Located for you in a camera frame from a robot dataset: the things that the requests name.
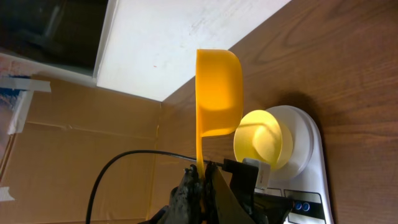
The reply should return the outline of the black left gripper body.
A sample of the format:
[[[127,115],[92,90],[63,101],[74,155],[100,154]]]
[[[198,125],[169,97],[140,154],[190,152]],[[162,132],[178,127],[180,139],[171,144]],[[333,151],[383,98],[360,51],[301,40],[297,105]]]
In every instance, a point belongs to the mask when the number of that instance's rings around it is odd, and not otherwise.
[[[281,224],[294,207],[294,201],[282,196],[256,192],[258,168],[225,159],[222,169],[232,174],[229,187],[239,204],[255,223]]]

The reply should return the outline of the yellow measuring scoop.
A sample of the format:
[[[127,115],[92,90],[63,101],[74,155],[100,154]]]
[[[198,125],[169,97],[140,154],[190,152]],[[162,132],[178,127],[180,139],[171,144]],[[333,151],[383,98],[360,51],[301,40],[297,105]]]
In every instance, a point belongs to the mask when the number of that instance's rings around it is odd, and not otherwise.
[[[195,103],[197,167],[203,178],[202,138],[234,132],[243,115],[243,71],[234,53],[197,50]]]

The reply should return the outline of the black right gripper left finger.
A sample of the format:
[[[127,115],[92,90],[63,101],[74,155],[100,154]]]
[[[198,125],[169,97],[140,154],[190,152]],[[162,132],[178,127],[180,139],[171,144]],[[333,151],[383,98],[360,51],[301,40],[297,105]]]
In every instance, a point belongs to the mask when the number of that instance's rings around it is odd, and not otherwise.
[[[200,224],[202,223],[201,200],[203,181],[196,165],[184,168],[179,185],[170,193],[169,210],[164,223]]]

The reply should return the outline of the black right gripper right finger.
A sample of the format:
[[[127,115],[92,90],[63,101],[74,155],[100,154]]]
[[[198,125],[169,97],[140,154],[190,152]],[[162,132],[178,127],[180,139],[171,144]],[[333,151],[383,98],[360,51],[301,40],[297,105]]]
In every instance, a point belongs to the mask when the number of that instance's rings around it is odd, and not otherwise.
[[[257,168],[236,161],[209,162],[205,171],[208,223],[254,223]]]

